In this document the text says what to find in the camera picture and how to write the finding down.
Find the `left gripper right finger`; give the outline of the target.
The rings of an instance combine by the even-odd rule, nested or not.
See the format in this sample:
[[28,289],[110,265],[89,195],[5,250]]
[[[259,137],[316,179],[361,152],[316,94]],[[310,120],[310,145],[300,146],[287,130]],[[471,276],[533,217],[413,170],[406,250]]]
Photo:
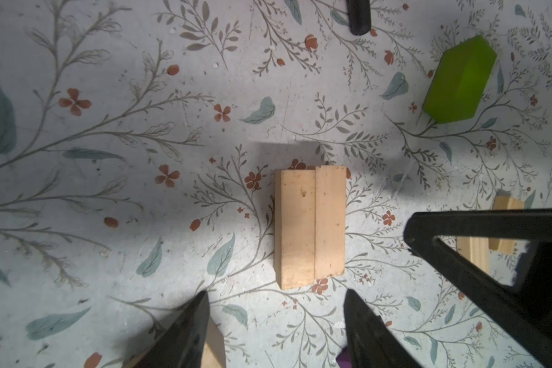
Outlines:
[[346,292],[343,312],[352,367],[421,367],[356,291]]

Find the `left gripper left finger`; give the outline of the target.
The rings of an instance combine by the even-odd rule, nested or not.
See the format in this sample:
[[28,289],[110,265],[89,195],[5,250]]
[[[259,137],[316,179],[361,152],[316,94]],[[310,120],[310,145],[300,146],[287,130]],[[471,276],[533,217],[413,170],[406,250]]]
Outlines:
[[201,367],[209,320],[209,296],[201,291],[133,367]]

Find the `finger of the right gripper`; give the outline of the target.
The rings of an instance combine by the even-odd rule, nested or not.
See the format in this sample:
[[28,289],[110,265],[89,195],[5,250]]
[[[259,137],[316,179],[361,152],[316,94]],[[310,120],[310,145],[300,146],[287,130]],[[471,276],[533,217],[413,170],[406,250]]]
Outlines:
[[[552,209],[415,213],[403,238],[414,255],[552,367]],[[490,275],[491,240],[527,245],[512,285]]]

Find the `wood block numbered 72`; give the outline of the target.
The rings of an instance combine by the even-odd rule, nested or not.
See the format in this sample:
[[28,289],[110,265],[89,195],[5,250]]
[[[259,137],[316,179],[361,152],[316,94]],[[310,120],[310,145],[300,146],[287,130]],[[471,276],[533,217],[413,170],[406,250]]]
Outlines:
[[274,271],[283,291],[314,281],[315,172],[275,172]]

